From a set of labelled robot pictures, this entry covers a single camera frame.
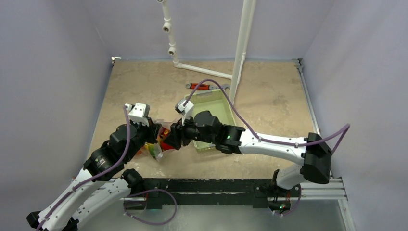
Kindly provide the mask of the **red toy tomato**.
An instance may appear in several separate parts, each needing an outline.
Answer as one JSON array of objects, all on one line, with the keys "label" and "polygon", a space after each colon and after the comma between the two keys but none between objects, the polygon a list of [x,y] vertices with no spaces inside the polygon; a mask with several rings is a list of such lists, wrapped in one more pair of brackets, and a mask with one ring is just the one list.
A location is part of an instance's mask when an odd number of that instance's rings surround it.
[{"label": "red toy tomato", "polygon": [[162,151],[174,150],[175,149],[174,147],[172,147],[171,145],[169,145],[169,144],[167,144],[165,142],[160,143],[160,146],[161,146]]}]

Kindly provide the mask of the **dark red toy apple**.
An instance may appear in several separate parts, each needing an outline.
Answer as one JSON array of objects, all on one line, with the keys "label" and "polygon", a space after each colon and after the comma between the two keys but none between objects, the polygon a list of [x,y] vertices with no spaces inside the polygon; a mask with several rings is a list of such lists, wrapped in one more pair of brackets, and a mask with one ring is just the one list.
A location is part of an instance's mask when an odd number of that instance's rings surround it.
[{"label": "dark red toy apple", "polygon": [[160,137],[161,139],[164,139],[164,138],[166,138],[166,137],[169,135],[169,133],[170,133],[170,130],[169,130],[169,129],[162,127],[162,128],[161,128],[161,131],[160,131],[160,134],[159,134],[159,137]]}]

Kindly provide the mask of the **clear zip top bag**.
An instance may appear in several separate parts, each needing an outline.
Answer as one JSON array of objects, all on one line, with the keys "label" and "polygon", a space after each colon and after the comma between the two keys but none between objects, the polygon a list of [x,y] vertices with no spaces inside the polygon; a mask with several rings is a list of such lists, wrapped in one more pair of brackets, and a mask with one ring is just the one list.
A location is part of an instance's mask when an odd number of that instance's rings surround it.
[{"label": "clear zip top bag", "polygon": [[[161,125],[161,128],[164,127],[164,128],[167,128],[167,129],[170,130],[171,125],[172,125],[173,123],[177,122],[177,121],[178,121],[177,119],[176,119],[176,120],[173,120],[173,121],[164,121],[163,119],[156,119],[156,120],[154,120],[154,123],[160,124],[160,125]],[[157,143],[155,143],[155,144],[157,144],[157,145],[159,145],[159,146],[160,146],[160,143],[164,142],[164,139],[161,139],[161,138],[159,137],[161,128],[159,129],[158,135],[156,136],[156,141],[157,141]],[[161,150],[160,157],[157,158],[157,159],[155,159],[155,160],[158,161],[158,162],[160,162],[161,159],[163,158],[163,156],[164,156],[165,154],[170,153],[170,152],[172,152],[172,151],[174,151],[174,150],[166,150],[166,151],[162,151],[162,150]],[[149,151],[147,151],[147,150],[144,148],[144,146],[143,146],[143,147],[136,153],[136,157],[142,157],[142,156],[144,156],[144,155],[145,155],[145,156],[151,156],[150,153],[149,153]]]}]

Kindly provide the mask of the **light green plastic basket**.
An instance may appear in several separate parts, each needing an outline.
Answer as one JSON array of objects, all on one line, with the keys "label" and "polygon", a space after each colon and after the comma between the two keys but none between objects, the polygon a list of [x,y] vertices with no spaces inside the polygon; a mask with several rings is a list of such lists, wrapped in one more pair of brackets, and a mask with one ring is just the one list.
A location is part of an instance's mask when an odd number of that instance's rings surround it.
[{"label": "light green plastic basket", "polygon": [[[218,117],[223,124],[220,137],[225,133],[225,126],[235,126],[235,119],[231,106],[220,89],[209,91],[198,91],[194,93],[190,100],[194,104],[191,118],[201,111],[210,111],[212,115]],[[216,148],[216,145],[193,140],[194,147],[198,152],[207,152]]]}]

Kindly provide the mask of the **green orange toy mango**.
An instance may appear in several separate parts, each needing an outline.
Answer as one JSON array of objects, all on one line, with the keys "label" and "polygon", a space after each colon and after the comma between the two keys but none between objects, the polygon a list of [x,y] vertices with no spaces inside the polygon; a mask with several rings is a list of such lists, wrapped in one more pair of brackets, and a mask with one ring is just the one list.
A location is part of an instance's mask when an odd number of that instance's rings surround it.
[{"label": "green orange toy mango", "polygon": [[149,153],[154,159],[157,159],[160,157],[161,147],[157,144],[154,144],[154,145],[155,145],[154,153],[153,152],[149,152]]}]

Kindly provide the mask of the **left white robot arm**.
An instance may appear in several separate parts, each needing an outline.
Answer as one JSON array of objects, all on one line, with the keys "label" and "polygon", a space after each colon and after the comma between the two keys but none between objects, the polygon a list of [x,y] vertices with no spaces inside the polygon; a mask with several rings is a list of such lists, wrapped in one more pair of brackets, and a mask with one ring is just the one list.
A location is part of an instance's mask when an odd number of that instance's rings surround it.
[{"label": "left white robot arm", "polygon": [[146,143],[157,143],[161,125],[122,124],[85,161],[67,189],[47,208],[27,215],[37,231],[76,231],[114,201],[143,192],[143,177],[127,164]]}]

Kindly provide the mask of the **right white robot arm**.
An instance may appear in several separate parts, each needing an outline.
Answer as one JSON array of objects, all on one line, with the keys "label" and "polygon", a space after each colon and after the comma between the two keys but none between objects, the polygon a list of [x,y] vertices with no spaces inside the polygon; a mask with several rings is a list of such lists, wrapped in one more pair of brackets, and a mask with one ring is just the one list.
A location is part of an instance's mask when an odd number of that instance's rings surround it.
[{"label": "right white robot arm", "polygon": [[203,111],[173,123],[164,139],[176,150],[191,141],[212,144],[225,154],[262,154],[292,162],[278,170],[270,183],[271,192],[277,196],[306,181],[317,184],[330,181],[332,150],[316,133],[309,133],[306,138],[252,133],[243,127],[222,124],[209,111]]}]

